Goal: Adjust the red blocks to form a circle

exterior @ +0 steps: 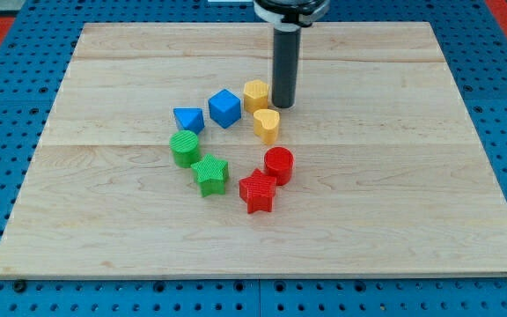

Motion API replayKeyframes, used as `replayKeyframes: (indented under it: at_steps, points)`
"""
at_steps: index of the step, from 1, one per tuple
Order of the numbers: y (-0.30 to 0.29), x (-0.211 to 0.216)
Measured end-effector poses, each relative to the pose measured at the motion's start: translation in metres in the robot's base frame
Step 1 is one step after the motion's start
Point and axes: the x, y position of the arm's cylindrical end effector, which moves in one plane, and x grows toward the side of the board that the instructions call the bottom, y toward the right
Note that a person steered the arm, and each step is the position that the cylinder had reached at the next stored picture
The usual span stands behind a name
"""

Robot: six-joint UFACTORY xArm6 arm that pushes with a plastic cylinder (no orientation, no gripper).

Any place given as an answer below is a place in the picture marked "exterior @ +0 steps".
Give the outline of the black white robot wrist flange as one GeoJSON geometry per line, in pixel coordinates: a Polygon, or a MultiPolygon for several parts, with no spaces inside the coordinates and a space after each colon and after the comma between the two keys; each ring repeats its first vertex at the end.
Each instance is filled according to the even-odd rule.
{"type": "Polygon", "coordinates": [[[329,0],[254,0],[255,14],[281,32],[295,32],[310,27],[323,18],[329,0]]]}

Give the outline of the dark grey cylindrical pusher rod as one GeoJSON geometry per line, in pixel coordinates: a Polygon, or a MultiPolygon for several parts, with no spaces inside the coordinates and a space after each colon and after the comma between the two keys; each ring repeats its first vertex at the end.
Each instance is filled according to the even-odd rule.
{"type": "Polygon", "coordinates": [[[273,36],[272,103],[289,108],[295,103],[301,30],[275,29],[273,36]]]}

